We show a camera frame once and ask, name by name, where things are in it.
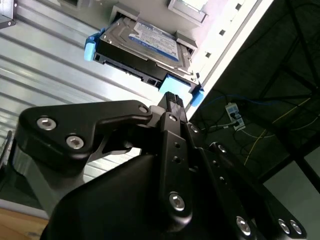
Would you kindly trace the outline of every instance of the screw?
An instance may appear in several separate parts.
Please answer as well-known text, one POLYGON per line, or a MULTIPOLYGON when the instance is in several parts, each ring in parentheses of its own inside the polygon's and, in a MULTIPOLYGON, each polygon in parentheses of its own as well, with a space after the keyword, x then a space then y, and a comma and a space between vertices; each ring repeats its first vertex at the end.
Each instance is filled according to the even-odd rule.
POLYGON ((279 220, 278 220, 278 223, 279 223, 280 227, 282 228, 282 230, 283 230, 286 234, 289 234, 289 233, 290 233, 290 230, 289 230, 288 226, 286 225, 285 221, 283 221, 282 219, 279 219, 279 220))
POLYGON ((221 152, 223 152, 224 154, 227 152, 226 150, 225 150, 225 148, 224 148, 224 146, 222 146, 222 145, 218 145, 218 149, 220 149, 220 151, 221 152))
POLYGON ((197 129, 195 126, 193 126, 193 125, 190 125, 190 128, 191 128, 195 133, 198 133, 198 132, 199 132, 198 129, 197 129))
POLYGON ((41 117, 36 121, 39 128, 47 131, 51 131, 56 128, 57 124, 54 120, 48 117, 41 117))
POLYGON ((298 234, 302 234, 301 228, 298 226, 298 224, 297 224, 295 221, 291 220, 290 223, 291 223, 291 226, 293 227, 293 229, 294 229, 298 234))
POLYGON ((251 234, 250 227, 248 223, 240 216, 236 217, 236 224, 238 225, 241 232, 243 232, 244 235, 249 236, 251 234))
POLYGON ((185 209, 185 201, 178 194, 176 194, 176 193, 170 194, 169 201, 170 201, 171 206, 176 211, 180 211, 181 212, 181 211, 183 211, 185 209))
POLYGON ((176 122, 176 121, 177 121, 177 119, 176 119, 176 117, 175 117, 175 116, 169 115, 169 118, 170 118, 172 121, 174 121, 174 122, 176 122))
POLYGON ((72 149, 80 149, 85 145, 84 141, 78 136, 69 136, 66 139, 66 144, 72 149))
POLYGON ((139 110, 141 111, 141 112, 143 112, 144 114, 146 114, 147 112, 148 112, 148 109, 146 108, 146 107, 144 107, 144 106, 139 106, 139 110))

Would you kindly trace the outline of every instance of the black metal frame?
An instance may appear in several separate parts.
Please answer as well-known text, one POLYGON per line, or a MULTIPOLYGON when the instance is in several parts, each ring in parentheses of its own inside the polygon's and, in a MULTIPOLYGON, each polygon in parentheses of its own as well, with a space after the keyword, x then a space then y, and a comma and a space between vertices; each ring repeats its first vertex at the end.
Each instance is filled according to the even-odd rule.
MULTIPOLYGON (((288 53, 284 56, 284 58, 282 60, 282 64, 278 67, 278 69, 272 75, 269 82, 265 85, 265 87, 262 90, 259 97, 257 99, 253 99, 256 101, 265 102, 265 101, 285 101, 285 100, 297 100, 297 99, 308 99, 308 98, 314 99, 315 97, 318 97, 320 95, 319 94, 320 93, 319 92, 320 78, 317 73, 317 69, 315 67, 315 64, 312 60, 311 54, 308 50, 308 46, 307 46, 304 34, 303 34, 302 29, 300 27, 300 24, 297 19, 295 10, 292 6, 291 0, 285 0, 285 1, 286 1, 286 5, 288 7, 288 10, 289 10, 289 14, 292 18, 294 27, 296 28, 296 31, 297 31, 297 38, 291 44, 288 53), (290 59, 292 53, 294 52, 294 50, 297 47, 299 42, 301 43, 306 61, 308 63, 310 71, 312 73, 312 77, 314 79, 314 84, 305 80, 302 76, 298 75, 296 72, 294 72, 292 69, 290 69, 286 65, 286 63, 290 59), (286 72, 288 75, 290 75, 292 77, 292 79, 296 80, 303 87, 310 90, 310 94, 293 95, 293 96, 265 97, 265 95, 267 94, 269 89, 272 87, 272 85, 277 80, 281 71, 286 72)), ((281 169, 283 169, 285 166, 287 166, 289 163, 291 163, 293 160, 295 160, 296 163, 298 164, 298 166, 303 171, 303 173, 306 175, 306 177, 311 181, 313 186, 320 193, 320 178, 304 159, 305 155, 309 154, 315 148, 320 146, 319 134, 318 133, 316 134, 316 136, 318 138, 312 137, 300 149, 297 149, 291 143, 288 131, 286 131, 285 129, 278 129, 272 123, 267 122, 266 120, 262 119, 261 117, 257 116, 256 114, 254 114, 252 112, 249 112, 247 109, 247 106, 243 103, 243 101, 237 101, 237 102, 239 102, 239 105, 241 106, 239 108, 239 110, 240 110, 240 114, 242 116, 249 118, 252 122, 258 124, 259 126, 262 126, 267 131, 274 133, 277 136, 277 138, 280 140, 280 142, 285 146, 286 150, 290 154, 290 156, 288 158, 286 158, 284 161, 282 161, 278 165, 276 165, 273 169, 271 169, 270 171, 265 173, 263 176, 261 176, 261 178, 259 179, 260 182, 264 183, 269 178, 271 178, 273 175, 278 173, 281 169)))
POLYGON ((299 221, 227 148, 202 146, 182 100, 167 92, 150 109, 133 100, 29 108, 19 117, 10 162, 37 197, 51 186, 45 193, 56 198, 55 190, 64 187, 41 240, 307 238, 299 221), (52 130, 37 124, 48 116, 57 123, 52 130), (83 147, 68 146, 69 135, 81 137, 83 147), (89 183, 66 186, 88 161, 132 147, 141 155, 89 183), (36 189, 38 182, 45 185, 36 189), (180 197, 174 203, 172 194, 180 197))

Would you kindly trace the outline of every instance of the yellow cable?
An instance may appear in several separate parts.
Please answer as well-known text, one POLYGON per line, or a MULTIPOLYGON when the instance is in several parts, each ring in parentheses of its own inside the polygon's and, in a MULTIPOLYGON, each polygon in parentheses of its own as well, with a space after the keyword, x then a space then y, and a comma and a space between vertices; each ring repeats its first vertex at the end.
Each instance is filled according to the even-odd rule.
MULTIPOLYGON (((295 106, 293 108, 291 108, 289 111, 287 111, 285 114, 281 115, 280 117, 278 117, 276 120, 274 120, 272 123, 274 124, 275 122, 277 122, 278 120, 282 119, 283 117, 287 116, 289 113, 291 113, 293 110, 295 110, 296 108, 300 107, 301 105, 305 104, 306 102, 308 102, 311 98, 309 97, 308 99, 304 100, 303 102, 301 102, 298 106, 295 106)), ((262 139, 262 136, 265 134, 266 130, 263 130, 263 132, 260 134, 260 136, 255 140, 254 144, 252 145, 249 153, 248 153, 248 156, 246 157, 245 159, 245 162, 244 162, 244 165, 246 165, 252 151, 254 150, 257 142, 262 139)))

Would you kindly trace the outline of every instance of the wooden floor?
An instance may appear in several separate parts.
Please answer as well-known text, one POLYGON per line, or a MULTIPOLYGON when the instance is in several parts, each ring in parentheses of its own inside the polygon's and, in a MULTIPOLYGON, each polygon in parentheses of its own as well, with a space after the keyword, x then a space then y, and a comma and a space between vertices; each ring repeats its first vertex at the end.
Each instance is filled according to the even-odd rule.
POLYGON ((39 240, 48 220, 0 208, 0 240, 39 240))

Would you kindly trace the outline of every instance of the blue label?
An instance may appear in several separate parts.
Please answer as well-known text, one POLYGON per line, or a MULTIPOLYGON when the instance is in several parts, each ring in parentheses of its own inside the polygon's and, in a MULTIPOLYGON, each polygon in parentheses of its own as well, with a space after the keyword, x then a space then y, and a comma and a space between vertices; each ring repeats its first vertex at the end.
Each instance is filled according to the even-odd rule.
POLYGON ((175 62, 179 62, 179 60, 177 58, 175 58, 174 56, 171 56, 170 54, 168 54, 168 53, 166 53, 164 51, 161 51, 160 49, 157 49, 157 48, 155 48, 153 46, 150 46, 149 44, 147 44, 147 43, 145 43, 145 42, 143 42, 143 41, 141 41, 141 40, 139 40, 139 39, 137 39, 135 37, 129 36, 129 39, 131 39, 132 41, 134 41, 134 42, 136 42, 136 43, 138 43, 138 44, 140 44, 140 45, 142 45, 142 46, 144 46, 144 47, 146 47, 146 48, 148 48, 148 49, 150 49, 150 50, 152 50, 152 51, 154 51, 154 52, 156 52, 158 54, 161 54, 161 55, 163 55, 163 56, 165 56, 165 57, 167 57, 167 58, 169 58, 169 59, 171 59, 171 60, 173 60, 175 62))

